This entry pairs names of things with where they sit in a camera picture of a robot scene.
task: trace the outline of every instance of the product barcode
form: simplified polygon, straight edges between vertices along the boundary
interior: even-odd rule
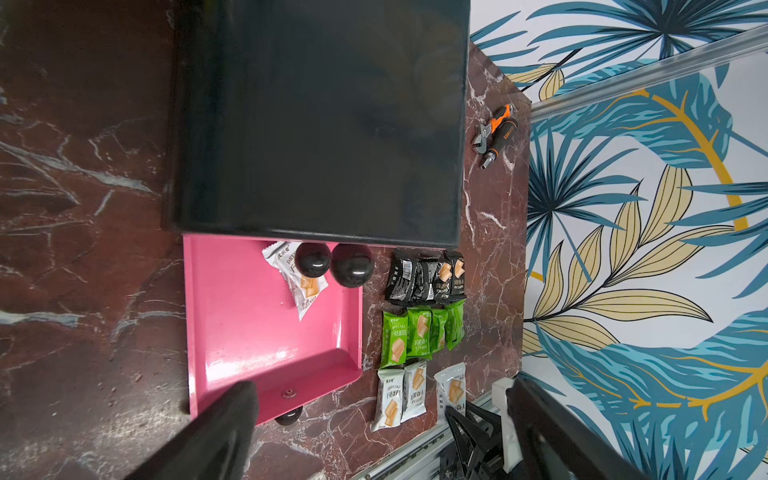
[[[411,281],[411,270],[413,270],[413,263],[409,261],[402,263],[402,277],[408,281]]]

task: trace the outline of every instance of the black ball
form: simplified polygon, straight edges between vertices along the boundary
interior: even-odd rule
[[[296,249],[296,268],[306,277],[322,276],[330,264],[331,249],[324,243],[304,242]]]
[[[365,245],[339,243],[331,256],[331,273],[341,286],[362,286],[373,275],[371,250]]]

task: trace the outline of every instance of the food wrapper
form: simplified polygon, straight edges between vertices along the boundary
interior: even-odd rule
[[[426,360],[406,365],[405,372],[406,378],[402,388],[404,405],[400,422],[410,420],[427,411],[424,403],[427,394]]]
[[[435,299],[432,282],[435,279],[437,266],[438,262],[433,258],[422,258],[415,262],[413,293],[409,302],[411,305],[424,305]]]
[[[408,317],[384,312],[381,368],[405,363],[407,342]]]
[[[429,327],[429,351],[439,352],[445,348],[445,324],[448,322],[448,310],[432,309],[432,325]]]
[[[406,355],[429,355],[429,327],[432,324],[432,311],[429,308],[408,309],[408,350]]]
[[[464,294],[465,267],[464,256],[459,252],[446,252],[445,258],[451,264],[453,275],[451,276],[451,289],[448,297],[449,302],[466,298]]]
[[[434,301],[436,303],[448,303],[448,297],[451,296],[451,278],[453,278],[453,265],[451,260],[443,255],[435,261],[435,276],[432,278],[432,288],[434,289]]]
[[[435,374],[437,383],[437,421],[445,422],[445,407],[450,405],[462,415],[467,411],[466,365],[457,363]]]
[[[395,250],[392,254],[392,265],[389,268],[384,295],[396,305],[406,305],[411,300],[414,281],[414,264],[416,261],[410,255]]]
[[[448,350],[453,350],[464,338],[464,302],[466,301],[466,299],[459,300],[445,306],[448,312],[448,322],[445,324],[445,342],[448,344]]]
[[[402,379],[405,371],[401,369],[379,370],[379,404],[371,432],[390,429],[400,425],[402,415]]]
[[[277,242],[261,250],[261,253],[268,264],[277,268],[288,283],[293,301],[299,309],[299,321],[301,321],[320,292],[328,287],[328,281],[324,275],[308,278],[298,271],[296,249],[299,245],[301,242]]]

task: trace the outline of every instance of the wallpaper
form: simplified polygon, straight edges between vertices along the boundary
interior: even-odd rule
[[[764,0],[472,0],[470,29],[536,102],[766,22]]]
[[[753,55],[532,128],[524,375],[652,478],[768,473],[767,75]]]

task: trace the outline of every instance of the green snack package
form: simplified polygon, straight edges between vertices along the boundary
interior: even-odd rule
[[[408,351],[410,357],[429,355],[429,326],[432,310],[429,308],[408,309]]]
[[[432,325],[429,327],[429,351],[432,353],[445,348],[445,324],[449,315],[448,310],[432,309]]]
[[[382,331],[382,365],[400,365],[406,362],[406,344],[408,343],[408,317],[384,312]]]
[[[448,350],[458,345],[464,338],[464,302],[466,299],[459,300],[446,306],[449,317],[445,324],[445,341],[448,343]]]

